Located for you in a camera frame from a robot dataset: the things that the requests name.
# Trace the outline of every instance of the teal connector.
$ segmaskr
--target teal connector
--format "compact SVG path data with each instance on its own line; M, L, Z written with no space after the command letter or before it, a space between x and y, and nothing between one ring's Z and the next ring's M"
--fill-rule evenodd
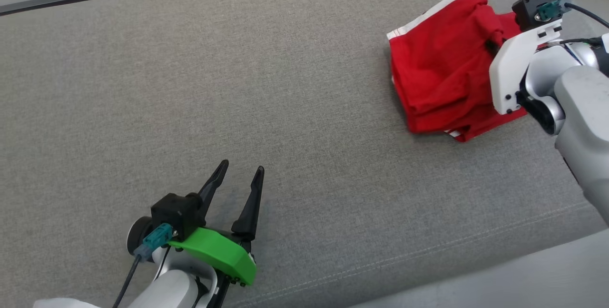
M142 245L133 251L133 255L140 256L139 261L145 262L152 256L155 249L165 245L173 237L174 228L168 223L162 223L144 238Z
M567 2L570 3L570 0L555 0L542 4L537 8L537 16L535 19L539 21L550 21L551 19L570 11L570 8L565 7L565 3Z

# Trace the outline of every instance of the red cloth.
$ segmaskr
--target red cloth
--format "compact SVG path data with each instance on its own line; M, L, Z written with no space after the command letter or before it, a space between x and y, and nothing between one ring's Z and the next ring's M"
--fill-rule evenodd
M455 0L391 39L393 80L409 130L457 131L458 141L468 141L526 115L498 114L489 78L489 43L498 50L518 33L514 13L496 15L488 0Z

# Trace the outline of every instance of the black cable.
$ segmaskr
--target black cable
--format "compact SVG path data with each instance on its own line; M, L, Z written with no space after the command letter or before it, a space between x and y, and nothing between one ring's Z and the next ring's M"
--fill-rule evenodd
M118 294L118 297L116 298L116 301L115 301L114 305L112 306L112 308L118 308L118 305L120 304L120 300L122 300L122 297L125 295L125 291L127 290L127 287L129 286L129 282L131 282L131 278L133 277L133 274L135 273L135 269L138 267L138 264L139 264L139 261L141 258L142 258L141 255L135 256L133 265L131 265L131 270L129 270L127 279L125 279L125 283L122 285L122 289L120 289L120 293Z
M157 275L154 277L154 280L157 280L158 276L161 275L161 269L163 269L163 265L165 265L165 259L167 259L167 255L169 254L169 249L171 247L167 246L167 249L165 251L165 255L163 256L163 260L161 261L161 265L158 267L158 271L157 271Z
M559 44L567 44L567 43L587 43L592 46L603 45L603 41L601 38L576 38L576 39L567 39L559 41Z
M588 15L588 17L598 21L600 24L602 24L606 28L609 28L609 22L606 22L601 17L599 17L598 15L592 13L591 11L589 11L587 9L581 8L580 6L577 6L576 4L572 4L572 3L569 3L569 2L565 3L565 7L566 8L574 9L576 11L579 11L580 13L584 13L585 15Z

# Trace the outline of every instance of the gray fabric surface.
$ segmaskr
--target gray fabric surface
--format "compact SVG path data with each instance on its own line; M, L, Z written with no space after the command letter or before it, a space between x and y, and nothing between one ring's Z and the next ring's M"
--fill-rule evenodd
M224 158L218 228L266 167L256 283L227 307L348 306L604 228L528 117L466 144L409 134L385 33L438 1L92 0L0 17L5 306L111 306L131 223ZM565 31L589 35L576 14ZM153 273L138 269L125 303Z

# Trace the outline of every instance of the stitched seam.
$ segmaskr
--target stitched seam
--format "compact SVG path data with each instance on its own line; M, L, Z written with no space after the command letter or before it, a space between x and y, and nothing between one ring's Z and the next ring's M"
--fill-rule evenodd
M467 245L468 243L472 243L473 241L478 241L478 240L482 240L482 239L487 238L487 237L495 236L497 234L506 232L508 230L513 230L513 229L516 229L516 228L527 226L527 225L532 224L532 223L537 223L537 222L540 222L540 221L544 221L546 219L550 219L552 217L555 217L555 216L558 216L558 215L562 214L566 210L570 210L571 208L574 208L576 206L581 206L581 205L585 205L585 206L580 207L580 208L576 208L576 209L572 209L572 211L576 211L576 210L580 210L580 209L584 209L584 208L588 208L589 207L589 204L588 204L587 201L579 202L579 203L576 203L576 204L571 204L570 206L565 206L563 208L551 210L549 212L546 212L546 213L543 213L543 214L540 214L540 215L536 215L534 217L522 219L520 221L516 221L516 222L513 222L513 223L509 223L509 224L504 224L504 225L499 226L499 227L491 228L491 229L485 230L483 232L479 232L479 233L476 233L476 234L472 234L470 236L466 236L466 237L462 237L462 238L455 239L455 240L452 240L452 241L448 241L446 243L437 244L437 245L435 245L433 247L428 247L428 248L420 249L420 250L417 250L417 251L408 252L408 253L402 254L400 256L395 256L395 257L392 257L392 258L387 258L387 259L379 260L377 262L369 263L369 264L363 265L361 267L355 267L353 269L348 269L348 270L345 270L345 271L341 271L339 273L334 273L332 275L328 275L328 276L324 276L324 277L321 277L321 278L309 280L307 282L303 282L303 283L300 283L300 284L296 284L295 286L290 286L290 287L286 287L286 288L283 288L283 289L279 289L279 290L275 290L275 291L270 291L268 293L265 293L265 294L262 294L262 295L258 295L257 297L254 297L254 298L243 299L241 301L233 303L231 306L237 306L237 305L239 305L241 303L244 303L246 301L251 301L250 303L246 304L246 306L250 306L250 305L252 305L254 303L265 302L265 301L268 301L270 299L275 299L275 298L278 298L278 297L289 295L291 293L296 293L298 291L302 291L302 290L306 290L306 289L309 289L309 288L317 287L317 286L319 286L321 284L326 284L326 283L329 283L329 282L334 282L334 281L342 279L342 278L347 278L347 277L359 275L359 274L365 273L367 271L372 271L374 269L386 267L386 266L393 265L393 264L396 264L396 263L399 263L399 262L402 262L402 261L407 261L407 260L414 259L414 258L420 258L422 256L427 256L429 254L434 254L436 252L444 251L446 249L450 249L450 248L456 247L456 246ZM481 238L476 238L478 236L481 236L482 234L487 234L487 233L490 233L490 234L488 234L486 236L483 236ZM459 243L460 241L464 241L464 240L470 239L470 238L474 238L474 239L472 239L470 241L466 241L465 243ZM411 256L413 254L418 254L418 253L422 253L422 254L419 254L419 255L411 257L411 258L406 258L408 256ZM374 267L375 265L378 265L378 264L381 264L381 263L387 263L387 264L382 264L382 265L380 265L378 267ZM350 274L350 275L346 275L346 276L342 276L345 273L350 273L350 272L353 272L353 271L355 271L355 273ZM319 282L319 283L314 284L313 286L307 286L305 288L300 288L300 289L297 289L297 290L291 290L291 289L294 289L296 287L306 286L307 284L311 284L311 283L314 283L314 282ZM280 295L274 295L274 296L271 296L271 297L268 297L268 298L265 298L265 299L262 299L262 300L258 300L259 298L263 298L263 297L266 297L268 295L280 293L282 291L287 291L287 290L291 290L291 291L288 291L287 293L283 293L283 294L280 294Z

